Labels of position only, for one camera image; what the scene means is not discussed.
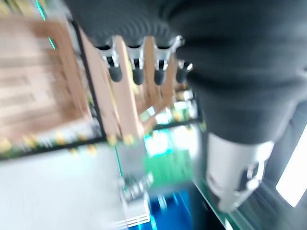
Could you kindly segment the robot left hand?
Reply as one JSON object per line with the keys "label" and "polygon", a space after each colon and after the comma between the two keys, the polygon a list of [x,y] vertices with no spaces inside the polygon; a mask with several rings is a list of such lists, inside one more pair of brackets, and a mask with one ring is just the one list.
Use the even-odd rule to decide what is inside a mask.
{"label": "robot left hand", "polygon": [[258,188],[274,144],[307,97],[304,0],[68,0],[100,50],[120,35],[127,46],[152,36],[164,54],[192,64],[187,82],[208,130],[206,180],[230,212]]}

